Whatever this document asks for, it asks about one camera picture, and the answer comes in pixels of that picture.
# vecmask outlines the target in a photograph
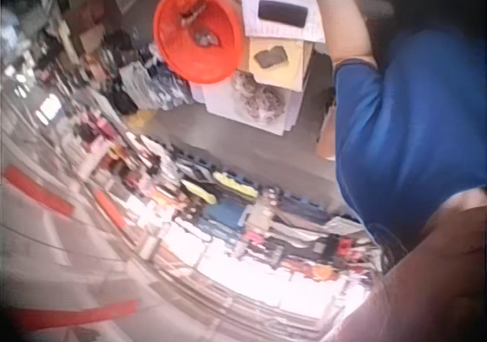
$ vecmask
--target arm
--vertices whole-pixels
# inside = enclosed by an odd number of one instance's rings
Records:
[[[318,0],[318,5],[333,65],[352,58],[375,65],[371,39],[355,0]]]

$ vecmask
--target blue shirt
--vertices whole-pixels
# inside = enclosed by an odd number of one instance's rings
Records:
[[[336,175],[374,237],[417,237],[449,197],[487,183],[485,41],[454,30],[397,37],[380,74],[336,68]]]

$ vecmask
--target gray floor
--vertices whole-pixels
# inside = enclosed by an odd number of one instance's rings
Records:
[[[137,28],[140,40],[151,37],[149,22],[158,1],[139,0],[123,18],[126,28]],[[201,158],[255,181],[278,185],[330,211],[347,213],[336,186],[335,163],[315,153],[323,123],[323,90],[332,84],[331,70],[327,56],[314,56],[298,122],[282,137],[212,115],[202,104],[160,111],[141,133],[170,140]]]

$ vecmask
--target red plastic bowl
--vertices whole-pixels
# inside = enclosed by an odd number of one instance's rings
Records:
[[[220,40],[220,46],[200,47],[189,30],[180,26],[180,14],[197,0],[161,0],[154,16],[154,40],[169,67],[195,83],[216,83],[238,67],[242,53],[242,30],[237,13],[226,0],[205,0],[205,10],[193,23]]]

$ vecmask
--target red stripe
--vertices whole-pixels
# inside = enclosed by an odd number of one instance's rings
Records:
[[[94,194],[98,205],[103,209],[112,222],[119,228],[123,229],[126,222],[123,216],[120,215],[119,210],[116,208],[113,201],[102,191],[97,190]]]
[[[70,217],[75,211],[72,204],[39,185],[14,165],[7,167],[4,178],[30,198],[64,216]]]
[[[38,331],[39,329],[68,327],[125,317],[137,312],[137,306],[137,300],[129,300],[76,312],[12,308],[11,314],[25,331]]]

